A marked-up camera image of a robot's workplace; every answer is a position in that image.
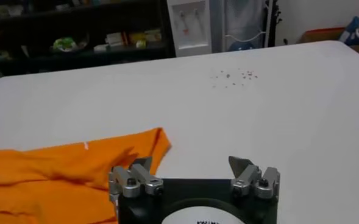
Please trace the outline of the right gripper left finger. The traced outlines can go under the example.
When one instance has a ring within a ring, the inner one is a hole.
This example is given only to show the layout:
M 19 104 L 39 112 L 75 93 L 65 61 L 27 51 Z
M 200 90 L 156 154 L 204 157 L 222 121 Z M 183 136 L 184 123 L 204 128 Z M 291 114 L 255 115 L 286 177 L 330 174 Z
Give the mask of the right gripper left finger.
M 150 174 L 152 158 L 138 158 L 128 169 L 112 167 L 108 173 L 109 200 L 117 201 L 122 195 L 137 198 L 142 193 L 160 196 L 164 192 L 163 180 Z

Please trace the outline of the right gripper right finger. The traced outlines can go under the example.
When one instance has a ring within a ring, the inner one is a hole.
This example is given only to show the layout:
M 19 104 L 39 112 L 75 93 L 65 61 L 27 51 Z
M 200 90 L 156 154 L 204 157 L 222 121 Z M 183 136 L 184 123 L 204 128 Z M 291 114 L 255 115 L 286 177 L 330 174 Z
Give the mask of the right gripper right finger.
M 264 172 L 249 159 L 229 156 L 229 164 L 234 175 L 230 182 L 232 195 L 236 198 L 254 194 L 262 200 L 278 200 L 280 172 L 268 167 Z

